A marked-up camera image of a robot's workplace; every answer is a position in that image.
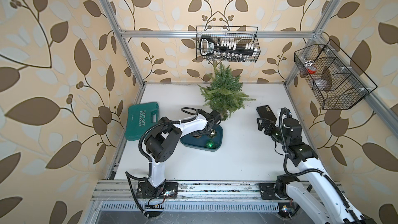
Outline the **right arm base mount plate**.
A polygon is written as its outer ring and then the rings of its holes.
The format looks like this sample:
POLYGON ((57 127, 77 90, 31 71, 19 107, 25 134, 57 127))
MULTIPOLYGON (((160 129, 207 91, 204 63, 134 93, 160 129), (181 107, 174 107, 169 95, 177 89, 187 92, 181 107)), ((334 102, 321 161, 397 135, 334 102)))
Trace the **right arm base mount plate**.
POLYGON ((290 200, 287 195, 287 185, 291 183, 259 183, 262 200, 290 200))

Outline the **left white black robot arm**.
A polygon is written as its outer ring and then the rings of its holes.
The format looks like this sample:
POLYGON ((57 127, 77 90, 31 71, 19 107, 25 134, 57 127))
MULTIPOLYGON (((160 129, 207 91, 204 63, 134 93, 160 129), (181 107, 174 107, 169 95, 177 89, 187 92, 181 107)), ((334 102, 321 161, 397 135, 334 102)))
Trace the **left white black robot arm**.
POLYGON ((174 153, 178 142, 187 135, 204 136, 212 133, 222 117, 213 110, 183 107, 182 112, 190 118, 170 120, 161 118, 150 127, 138 141, 138 150, 148 160, 148 175, 136 177, 125 172, 132 198, 140 212, 148 219, 154 217, 150 210, 162 206, 167 198, 178 193, 178 183, 168 183, 165 178, 165 162, 174 153))

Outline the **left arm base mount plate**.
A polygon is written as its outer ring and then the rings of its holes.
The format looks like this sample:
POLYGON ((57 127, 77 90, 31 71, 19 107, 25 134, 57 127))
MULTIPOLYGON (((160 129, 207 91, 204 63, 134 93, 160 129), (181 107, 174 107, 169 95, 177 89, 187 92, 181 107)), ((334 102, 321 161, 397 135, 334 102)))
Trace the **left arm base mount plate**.
POLYGON ((142 199, 171 197, 176 198, 178 194, 177 182, 163 182, 158 187, 153 187, 148 181, 139 182, 137 194, 142 199))

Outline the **green glitter ball ornament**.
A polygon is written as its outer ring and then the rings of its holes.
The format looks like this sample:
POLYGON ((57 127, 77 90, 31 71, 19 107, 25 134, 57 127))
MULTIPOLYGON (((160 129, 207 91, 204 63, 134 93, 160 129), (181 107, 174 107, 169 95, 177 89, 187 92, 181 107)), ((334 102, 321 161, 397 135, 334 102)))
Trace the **green glitter ball ornament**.
POLYGON ((216 148, 216 144, 213 140, 208 140, 206 142, 206 148, 208 149, 215 149, 216 148))

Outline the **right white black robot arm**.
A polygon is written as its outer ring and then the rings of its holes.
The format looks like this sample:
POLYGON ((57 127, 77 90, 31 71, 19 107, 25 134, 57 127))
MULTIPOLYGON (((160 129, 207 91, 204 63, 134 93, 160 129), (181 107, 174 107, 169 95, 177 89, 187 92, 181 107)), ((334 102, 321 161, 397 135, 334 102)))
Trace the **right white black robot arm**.
POLYGON ((297 207, 283 211, 283 218, 293 217, 302 209, 315 224, 373 224, 345 197, 329 176, 316 152, 303 142, 302 126, 289 109, 275 115, 268 105, 257 107, 259 131, 281 144, 284 174, 273 185, 261 183, 262 199, 292 200, 297 207))

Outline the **gold shiny ball ornament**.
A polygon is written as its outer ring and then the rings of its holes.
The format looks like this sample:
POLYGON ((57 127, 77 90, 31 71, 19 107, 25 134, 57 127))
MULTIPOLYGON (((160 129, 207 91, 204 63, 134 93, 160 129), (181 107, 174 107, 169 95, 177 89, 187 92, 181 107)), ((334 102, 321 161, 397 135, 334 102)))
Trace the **gold shiny ball ornament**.
POLYGON ((216 130, 211 129, 207 136, 209 136, 210 138, 214 138, 216 135, 217 135, 216 130))

